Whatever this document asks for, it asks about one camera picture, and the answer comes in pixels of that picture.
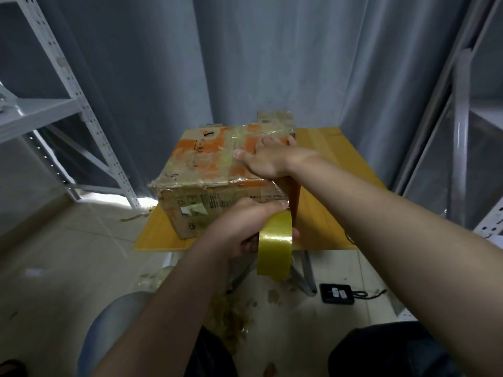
packing tape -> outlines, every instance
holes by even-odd
[[[274,214],[259,234],[256,272],[276,280],[290,274],[292,260],[292,215],[289,210]]]

wooden table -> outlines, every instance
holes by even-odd
[[[351,145],[338,127],[299,128],[297,142],[301,147],[317,150],[332,163],[376,186],[384,188],[372,169]],[[300,191],[297,222],[301,233],[294,243],[295,250],[355,249],[344,229],[325,207],[304,188]],[[158,205],[134,248],[140,251],[182,251],[189,248],[195,238],[179,239],[166,214]]]

black cable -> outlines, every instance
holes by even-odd
[[[379,298],[382,294],[386,293],[388,290],[382,290],[381,292],[375,294],[374,296],[369,297],[367,291],[353,291],[353,298],[362,299],[362,300],[371,300],[375,298]]]

cardboard box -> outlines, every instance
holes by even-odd
[[[260,112],[246,126],[208,125],[186,130],[170,159],[150,186],[180,239],[197,237],[242,197],[259,202],[290,201],[296,213],[300,188],[291,178],[264,180],[251,174],[232,156],[234,149],[254,153],[262,135],[286,143],[295,135],[292,116]]]

hand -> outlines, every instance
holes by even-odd
[[[318,152],[298,147],[292,136],[288,137],[288,145],[275,136],[263,136],[255,145],[255,155],[242,149],[236,149],[233,155],[257,176],[275,179],[290,175],[295,164]]]
[[[229,251],[230,259],[254,253],[259,247],[259,231],[267,218],[287,207],[287,201],[260,203],[249,197],[242,198],[211,223],[203,236],[207,241],[221,242]],[[292,230],[292,236],[299,237],[297,229]]]

